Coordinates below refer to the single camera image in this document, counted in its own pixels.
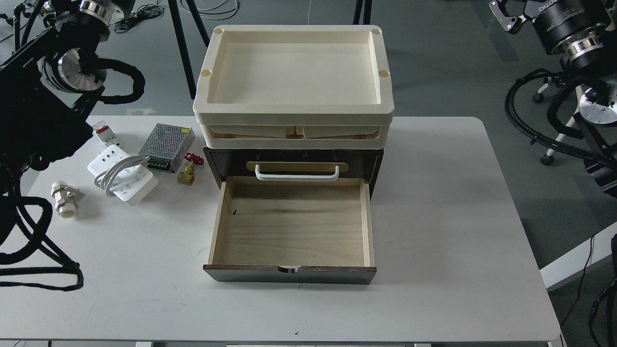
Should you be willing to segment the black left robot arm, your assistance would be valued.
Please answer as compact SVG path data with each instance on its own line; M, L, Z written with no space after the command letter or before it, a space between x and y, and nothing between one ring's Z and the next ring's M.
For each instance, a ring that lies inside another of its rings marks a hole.
M53 207L46 198L23 196L26 171L44 171L71 157L93 136L87 118L98 103L123 105L145 92L145 77L134 66L95 53L109 38L109 24L126 20L132 0L23 1L7 21L15 51L1 64L1 241L14 227L26 238L22 248L2 253L2 276L69 274L76 283L53 286L2 281L53 291L83 287L77 262L48 235Z

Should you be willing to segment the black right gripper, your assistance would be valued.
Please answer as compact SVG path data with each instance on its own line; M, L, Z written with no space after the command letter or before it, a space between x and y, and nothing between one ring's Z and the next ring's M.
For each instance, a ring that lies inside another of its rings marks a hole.
M489 8L503 31L516 34L527 20L547 54L563 52L562 43L589 29L605 29L611 23L601 0L527 0L524 14L511 15L508 0L490 0Z

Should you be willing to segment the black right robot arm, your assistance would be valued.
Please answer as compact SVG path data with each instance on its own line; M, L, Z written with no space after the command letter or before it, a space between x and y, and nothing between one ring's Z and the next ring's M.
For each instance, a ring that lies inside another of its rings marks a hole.
M600 134L616 125L616 2L614 0L525 0L523 13L511 15L506 1L489 8L503 30L516 34L530 23L548 55L561 55L561 70L538 68L515 81L504 101L513 126L549 152L583 160L586 171L605 194L616 195L616 145ZM542 79L557 94L547 107L552 139L525 123L515 109L515 96L527 83Z

